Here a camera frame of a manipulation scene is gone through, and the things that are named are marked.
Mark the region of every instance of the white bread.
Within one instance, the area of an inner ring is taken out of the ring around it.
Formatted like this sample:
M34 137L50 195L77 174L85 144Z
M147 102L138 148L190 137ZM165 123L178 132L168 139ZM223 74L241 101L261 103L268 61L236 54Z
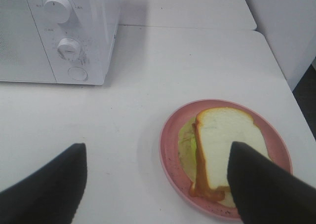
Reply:
M222 107L201 111L196 118L196 139L199 169L193 187L199 189L200 194L206 188L230 191L227 167L233 141L247 143L269 158L260 129L249 114L238 109Z

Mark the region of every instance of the microwave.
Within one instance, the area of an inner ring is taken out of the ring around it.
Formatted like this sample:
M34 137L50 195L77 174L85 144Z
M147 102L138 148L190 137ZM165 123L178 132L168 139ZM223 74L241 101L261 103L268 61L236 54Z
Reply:
M119 0L0 0L0 81L102 85Z

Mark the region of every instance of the white knob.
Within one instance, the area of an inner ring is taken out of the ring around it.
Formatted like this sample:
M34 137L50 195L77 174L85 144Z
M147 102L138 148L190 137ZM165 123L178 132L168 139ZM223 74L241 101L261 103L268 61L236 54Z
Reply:
M61 39L57 46L57 51L64 60L76 60L83 53L80 43L71 38Z
M65 23L68 21L73 7L68 0L46 0L44 10L51 21Z

